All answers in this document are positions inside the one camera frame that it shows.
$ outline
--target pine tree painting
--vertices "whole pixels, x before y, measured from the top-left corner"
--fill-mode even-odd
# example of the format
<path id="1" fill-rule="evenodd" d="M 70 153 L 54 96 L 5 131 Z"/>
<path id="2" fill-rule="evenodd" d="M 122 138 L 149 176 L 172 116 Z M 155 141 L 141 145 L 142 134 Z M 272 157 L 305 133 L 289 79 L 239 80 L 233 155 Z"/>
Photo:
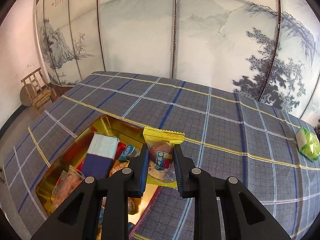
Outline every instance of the pine tree painting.
<path id="1" fill-rule="evenodd" d="M 257 58 L 252 55 L 246 60 L 250 62 L 250 70 L 255 73 L 255 76 L 253 80 L 250 80 L 248 76 L 242 76 L 238 81 L 233 80 L 233 84 L 239 87 L 234 89 L 234 92 L 258 100 L 271 64 L 271 52 L 274 41 L 263 34 L 261 30 L 252 29 L 252 32 L 247 31 L 247 36 L 260 44 L 258 53 L 261 57 Z M 277 51 L 280 50 L 281 46 L 278 44 Z M 296 100 L 296 97 L 301 97 L 302 94 L 306 93 L 304 84 L 302 83 L 303 67 L 304 65 L 300 61 L 295 63 L 292 58 L 289 58 L 289 63 L 286 64 L 284 61 L 279 60 L 276 55 L 260 101 L 286 112 L 290 112 L 293 108 L 296 108 L 300 103 L 300 101 Z"/>
<path id="2" fill-rule="evenodd" d="M 320 141 L 320 119 L 318 120 L 318 125 L 313 127 L 313 129 L 315 130 L 318 140 Z"/>

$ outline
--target table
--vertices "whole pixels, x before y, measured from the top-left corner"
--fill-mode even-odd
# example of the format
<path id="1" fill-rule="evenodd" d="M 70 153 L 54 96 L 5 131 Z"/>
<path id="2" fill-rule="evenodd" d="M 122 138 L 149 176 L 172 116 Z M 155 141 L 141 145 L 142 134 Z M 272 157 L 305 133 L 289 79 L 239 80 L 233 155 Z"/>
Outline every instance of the table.
<path id="1" fill-rule="evenodd" d="M 236 93 L 181 80 L 98 71 L 42 113 L 5 163 L 12 200 L 31 234 L 46 219 L 35 187 L 93 121 L 109 114 L 138 126 L 185 133 L 181 149 L 212 176 L 235 176 L 288 234 L 300 239 L 317 216 L 320 160 L 299 154 L 304 121 Z M 194 202 L 162 187 L 132 239 L 192 239 Z"/>

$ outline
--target mountain painting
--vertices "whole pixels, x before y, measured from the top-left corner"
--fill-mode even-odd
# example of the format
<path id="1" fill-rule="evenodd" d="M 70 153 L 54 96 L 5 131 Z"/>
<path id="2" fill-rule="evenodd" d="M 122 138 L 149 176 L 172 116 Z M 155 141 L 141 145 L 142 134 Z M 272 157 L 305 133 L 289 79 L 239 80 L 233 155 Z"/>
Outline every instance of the mountain painting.
<path id="1" fill-rule="evenodd" d="M 71 49 L 66 44 L 63 33 L 59 29 L 54 30 L 50 24 L 49 19 L 44 19 L 44 26 L 48 48 L 53 63 L 51 65 L 51 68 L 61 68 L 64 63 L 76 59 L 74 52 L 71 51 Z"/>
<path id="2" fill-rule="evenodd" d="M 313 34 L 283 12 L 276 57 L 266 81 L 277 11 L 236 0 L 228 1 L 236 7 L 230 10 L 222 1 L 180 0 L 177 78 L 256 100 L 263 92 L 263 103 L 301 114 L 310 96 L 306 93 L 310 76 L 317 75 L 312 72 L 317 49 Z"/>
<path id="3" fill-rule="evenodd" d="M 53 64 L 52 64 L 48 42 L 47 42 L 45 29 L 44 29 L 43 1 L 44 0 L 39 0 L 36 5 L 36 27 L 37 27 L 39 47 L 41 50 L 41 54 L 44 60 L 44 65 L 48 72 L 50 81 L 53 84 L 60 85 L 56 72 L 51 68 Z"/>

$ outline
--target painted tree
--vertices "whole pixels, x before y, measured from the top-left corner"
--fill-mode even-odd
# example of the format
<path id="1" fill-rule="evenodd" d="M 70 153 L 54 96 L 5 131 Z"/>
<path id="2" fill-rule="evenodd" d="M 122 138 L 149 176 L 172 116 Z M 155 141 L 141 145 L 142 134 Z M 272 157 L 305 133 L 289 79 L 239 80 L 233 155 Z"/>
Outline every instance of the painted tree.
<path id="1" fill-rule="evenodd" d="M 79 33 L 79 38 L 73 42 L 76 55 L 80 55 L 81 51 L 85 51 L 84 33 Z"/>
<path id="2" fill-rule="evenodd" d="M 239 87 L 235 89 L 234 92 L 257 100 L 267 78 L 274 41 L 260 30 L 256 28 L 252 29 L 252 32 L 247 32 L 247 36 L 260 44 L 258 53 L 262 57 L 257 58 L 252 55 L 246 59 L 250 62 L 249 69 L 255 72 L 253 80 L 248 76 L 242 76 L 238 81 L 233 80 L 233 84 Z M 281 46 L 278 44 L 277 51 L 280 50 Z M 285 64 L 284 61 L 277 58 L 276 54 L 270 76 L 260 101 L 287 112 L 297 107 L 300 101 L 295 100 L 296 88 L 299 87 L 296 93 L 297 97 L 306 93 L 304 84 L 302 83 L 302 67 L 304 67 L 304 65 L 300 61 L 296 64 L 292 58 L 289 58 L 289 63 Z"/>
<path id="3" fill-rule="evenodd" d="M 313 128 L 316 132 L 316 135 L 320 141 L 320 119 L 318 120 L 318 125 L 316 127 Z"/>
<path id="4" fill-rule="evenodd" d="M 69 48 L 60 28 L 54 30 L 49 19 L 44 19 L 46 44 L 52 63 L 52 69 L 61 68 L 64 63 L 75 59 L 75 53 Z"/>

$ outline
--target snack wrapper label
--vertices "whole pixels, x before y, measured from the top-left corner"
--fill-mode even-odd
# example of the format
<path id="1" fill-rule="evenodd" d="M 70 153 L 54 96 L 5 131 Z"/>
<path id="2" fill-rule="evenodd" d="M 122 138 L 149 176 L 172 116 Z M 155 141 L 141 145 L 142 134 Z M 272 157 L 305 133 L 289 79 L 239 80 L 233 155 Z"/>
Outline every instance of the snack wrapper label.
<path id="1" fill-rule="evenodd" d="M 163 171 L 168 169 L 170 166 L 169 160 L 172 160 L 172 155 L 158 151 L 156 157 L 156 170 Z"/>
<path id="2" fill-rule="evenodd" d="M 132 146 L 131 144 L 129 144 L 121 153 L 121 155 L 119 156 L 118 160 L 119 161 L 127 161 L 127 157 L 132 154 L 134 151 L 134 146 Z"/>
<path id="3" fill-rule="evenodd" d="M 310 161 L 315 162 L 319 158 L 320 144 L 317 136 L 301 127 L 296 134 L 298 149 L 301 154 Z"/>

